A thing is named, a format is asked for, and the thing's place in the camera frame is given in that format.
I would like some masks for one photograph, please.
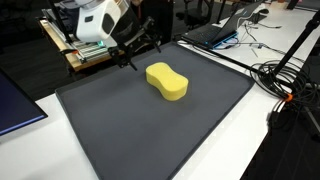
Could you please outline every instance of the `gray mat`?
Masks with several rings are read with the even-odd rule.
[[[189,79],[182,99],[166,101],[146,82],[159,61]],[[56,93],[101,179],[172,178],[253,82],[174,44],[134,62],[137,72],[113,68]]]

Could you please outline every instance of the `sponge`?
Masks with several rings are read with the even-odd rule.
[[[182,98],[188,88],[188,79],[174,72],[163,62],[150,65],[146,69],[147,82],[155,86],[168,101]]]

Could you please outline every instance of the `laptop screen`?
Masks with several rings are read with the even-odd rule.
[[[0,136],[47,117],[0,68]]]

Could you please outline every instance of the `chair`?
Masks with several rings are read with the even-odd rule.
[[[184,3],[185,3],[184,12],[176,13],[176,17],[178,17],[179,20],[184,20],[189,30],[192,30],[197,26],[205,25],[210,21],[213,4],[214,4],[214,0],[197,0],[198,1],[197,8],[189,9],[189,3],[192,1],[193,0],[184,0]],[[202,15],[203,1],[208,6],[208,13],[206,15]]]

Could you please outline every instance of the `white table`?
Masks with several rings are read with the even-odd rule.
[[[259,41],[283,51],[290,47],[313,15],[312,12],[301,10],[287,12],[275,9],[270,13],[271,16],[263,23],[282,25],[283,28],[269,30],[261,27],[252,34]],[[291,21],[291,16],[299,25]],[[279,36],[268,36],[271,31],[276,31]],[[239,32],[241,36],[243,29],[240,28]],[[299,50],[298,57],[307,58],[319,34],[318,29],[308,38],[303,49]],[[245,45],[221,53],[245,61],[248,65],[258,61]],[[227,61],[212,59],[247,73],[245,69]],[[239,179],[267,133],[267,116],[277,101],[256,85],[253,86],[174,179]],[[1,179],[97,179],[56,96],[50,95],[37,103],[49,115],[47,119],[0,137]]]

